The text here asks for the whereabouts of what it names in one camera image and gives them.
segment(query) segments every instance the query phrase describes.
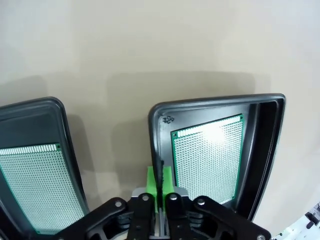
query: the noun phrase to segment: beige wall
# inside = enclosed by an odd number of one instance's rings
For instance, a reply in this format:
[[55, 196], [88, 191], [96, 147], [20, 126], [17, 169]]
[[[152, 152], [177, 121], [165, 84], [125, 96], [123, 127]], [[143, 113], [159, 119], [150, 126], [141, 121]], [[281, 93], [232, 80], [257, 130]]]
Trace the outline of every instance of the beige wall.
[[317, 0], [0, 0], [0, 105], [63, 101], [94, 209], [145, 184], [154, 104], [283, 93], [255, 218], [276, 234], [320, 201], [319, 11]]

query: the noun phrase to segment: green plastic block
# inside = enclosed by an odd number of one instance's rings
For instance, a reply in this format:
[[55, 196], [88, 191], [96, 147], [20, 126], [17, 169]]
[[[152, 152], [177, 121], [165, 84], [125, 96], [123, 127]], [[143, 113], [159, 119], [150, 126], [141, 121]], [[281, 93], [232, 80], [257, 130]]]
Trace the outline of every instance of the green plastic block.
[[[173, 193], [175, 190], [174, 190], [174, 185], [172, 181], [171, 167], [165, 166], [162, 172], [163, 172], [162, 199], [164, 204], [166, 195]], [[151, 194], [156, 200], [155, 212], [157, 213], [158, 212], [157, 187], [156, 187], [156, 180], [154, 175], [154, 168], [152, 166], [148, 167], [147, 178], [146, 178], [146, 192]]]

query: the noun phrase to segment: white surface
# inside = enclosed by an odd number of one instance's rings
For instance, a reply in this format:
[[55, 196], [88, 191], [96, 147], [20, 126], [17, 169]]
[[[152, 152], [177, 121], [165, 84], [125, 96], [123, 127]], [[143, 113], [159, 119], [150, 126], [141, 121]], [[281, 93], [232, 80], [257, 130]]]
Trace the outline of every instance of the white surface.
[[161, 101], [281, 92], [255, 218], [278, 234], [320, 199], [318, 0], [0, 0], [0, 105], [65, 104], [91, 209], [145, 186]]
[[307, 229], [310, 220], [306, 216], [302, 216], [291, 226], [287, 227], [282, 236], [277, 235], [273, 239], [276, 240], [320, 240], [320, 229], [313, 225]]

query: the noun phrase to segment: black plastic tray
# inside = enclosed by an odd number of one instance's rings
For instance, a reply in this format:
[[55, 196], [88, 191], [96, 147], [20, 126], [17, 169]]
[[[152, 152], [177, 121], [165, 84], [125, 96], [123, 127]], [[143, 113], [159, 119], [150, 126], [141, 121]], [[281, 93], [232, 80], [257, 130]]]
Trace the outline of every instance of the black plastic tray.
[[[89, 212], [61, 101], [40, 98], [0, 107], [0, 149], [60, 143], [74, 191], [84, 214]], [[46, 239], [35, 232], [0, 171], [0, 229], [9, 239]]]
[[246, 121], [239, 185], [236, 198], [225, 203], [225, 206], [252, 220], [272, 169], [284, 110], [283, 94], [189, 99], [155, 105], [149, 112], [148, 123], [158, 192], [162, 189], [163, 165], [171, 166], [172, 178], [176, 184], [172, 131], [243, 114]]

